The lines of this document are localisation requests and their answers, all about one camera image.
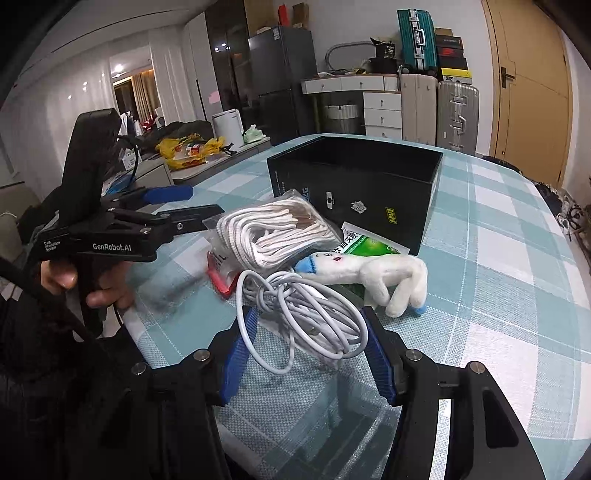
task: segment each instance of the door handle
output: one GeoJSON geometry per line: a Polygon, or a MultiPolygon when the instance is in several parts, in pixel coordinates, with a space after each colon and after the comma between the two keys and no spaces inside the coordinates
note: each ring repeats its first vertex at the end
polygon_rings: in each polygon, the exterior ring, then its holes
{"type": "Polygon", "coordinates": [[[501,67],[501,87],[507,88],[507,79],[515,80],[515,76],[509,75],[505,67],[501,67]]]}

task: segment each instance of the curtain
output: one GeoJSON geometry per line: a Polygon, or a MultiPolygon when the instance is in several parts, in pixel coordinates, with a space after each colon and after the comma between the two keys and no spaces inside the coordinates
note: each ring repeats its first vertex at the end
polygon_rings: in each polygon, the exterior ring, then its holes
{"type": "Polygon", "coordinates": [[[3,105],[0,135],[7,154],[40,199],[61,184],[78,116],[103,108],[116,108],[105,47],[66,60],[3,105]]]}
{"type": "Polygon", "coordinates": [[[138,107],[139,121],[144,123],[160,106],[154,71],[138,73],[131,77],[134,90],[135,104],[138,107]]]}
{"type": "Polygon", "coordinates": [[[148,31],[158,97],[167,124],[197,119],[189,92],[178,27],[148,31]]]}

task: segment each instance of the yellow bag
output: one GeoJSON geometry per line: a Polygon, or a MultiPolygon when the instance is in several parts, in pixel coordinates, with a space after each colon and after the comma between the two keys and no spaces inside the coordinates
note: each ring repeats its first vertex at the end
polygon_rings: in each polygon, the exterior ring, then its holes
{"type": "Polygon", "coordinates": [[[194,167],[196,165],[202,165],[206,162],[206,157],[212,154],[220,153],[220,149],[223,147],[224,138],[212,138],[206,143],[195,143],[195,138],[181,139],[177,145],[173,148],[172,157],[164,155],[164,148],[160,148],[161,155],[166,159],[166,163],[171,170],[181,170],[182,168],[194,167]]]}

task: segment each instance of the checkered tablecloth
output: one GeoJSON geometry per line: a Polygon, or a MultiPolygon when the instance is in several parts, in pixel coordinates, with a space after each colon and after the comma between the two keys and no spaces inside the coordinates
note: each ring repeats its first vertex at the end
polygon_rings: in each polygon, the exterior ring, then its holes
{"type": "MultiPolygon", "coordinates": [[[[244,160],[196,186],[190,201],[165,209],[218,203],[227,211],[271,198],[267,157],[314,137],[244,160]]],[[[436,362],[482,361],[525,426],[548,480],[563,479],[591,441],[591,315],[579,270],[528,180],[443,152],[419,253],[429,271],[428,311],[419,318],[378,314],[436,362]]],[[[206,348],[235,318],[234,301],[221,300],[204,274],[208,249],[203,234],[179,236],[156,261],[131,271],[137,304],[125,324],[152,367],[206,348]]],[[[255,345],[276,364],[285,361],[285,343],[264,328],[255,345]]],[[[225,450],[248,472],[312,480],[379,478],[399,411],[378,395],[364,355],[334,371],[297,351],[284,377],[250,359],[238,395],[216,414],[225,450]]],[[[449,417],[449,401],[442,401],[432,478],[444,476],[449,417]]]]}

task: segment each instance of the plastic bag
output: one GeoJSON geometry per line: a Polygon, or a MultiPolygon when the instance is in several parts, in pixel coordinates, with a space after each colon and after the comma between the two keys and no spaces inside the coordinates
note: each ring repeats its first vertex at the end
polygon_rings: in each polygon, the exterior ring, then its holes
{"type": "Polygon", "coordinates": [[[233,292],[242,270],[263,276],[316,251],[330,251],[342,234],[297,191],[269,202],[236,209],[203,221],[212,245],[208,274],[224,296],[233,292]]]}
{"type": "Polygon", "coordinates": [[[261,140],[264,136],[262,130],[259,130],[256,125],[251,125],[251,127],[244,132],[242,138],[244,139],[244,143],[253,143],[261,140]]]}
{"type": "Polygon", "coordinates": [[[166,163],[171,170],[181,170],[182,168],[194,167],[206,163],[206,159],[209,155],[220,153],[220,149],[223,147],[225,140],[223,137],[212,138],[207,142],[199,139],[201,139],[201,137],[197,134],[189,135],[178,141],[174,148],[170,148],[173,144],[172,142],[161,147],[164,142],[163,140],[163,142],[160,142],[157,145],[157,148],[160,147],[159,151],[166,159],[166,163]]]}

